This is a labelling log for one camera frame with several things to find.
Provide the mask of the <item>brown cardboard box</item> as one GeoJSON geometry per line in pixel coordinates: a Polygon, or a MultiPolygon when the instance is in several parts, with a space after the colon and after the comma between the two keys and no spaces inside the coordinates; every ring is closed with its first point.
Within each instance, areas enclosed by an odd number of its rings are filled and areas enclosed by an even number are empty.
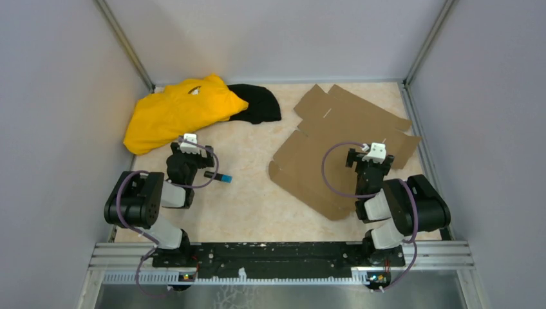
{"type": "Polygon", "coordinates": [[[348,150],[356,144],[384,143],[401,170],[422,140],[407,135],[412,122],[333,85],[315,85],[294,108],[301,118],[297,129],[276,151],[268,165],[270,179],[325,218],[349,216],[357,175],[346,167],[348,150]]]}

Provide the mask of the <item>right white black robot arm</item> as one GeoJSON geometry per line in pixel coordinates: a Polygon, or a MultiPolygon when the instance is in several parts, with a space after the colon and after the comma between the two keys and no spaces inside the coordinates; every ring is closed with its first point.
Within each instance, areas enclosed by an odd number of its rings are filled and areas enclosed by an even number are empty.
{"type": "Polygon", "coordinates": [[[401,246],[450,224],[445,201],[423,174],[386,180],[395,157],[378,145],[366,152],[349,149],[346,166],[357,175],[355,211],[364,223],[379,222],[362,240],[362,256],[370,265],[401,261],[401,246]]]}

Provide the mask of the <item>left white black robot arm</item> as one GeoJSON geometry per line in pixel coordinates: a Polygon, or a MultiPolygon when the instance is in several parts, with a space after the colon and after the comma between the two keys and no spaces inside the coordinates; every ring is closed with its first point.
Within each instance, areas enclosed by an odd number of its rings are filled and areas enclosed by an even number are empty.
{"type": "Polygon", "coordinates": [[[194,261],[189,237],[160,213],[161,208],[189,209],[193,203],[197,172],[216,167],[210,145],[184,140],[171,144],[166,172],[124,171],[104,206],[107,223],[129,229],[153,243],[145,257],[156,267],[183,267],[194,261]]]}

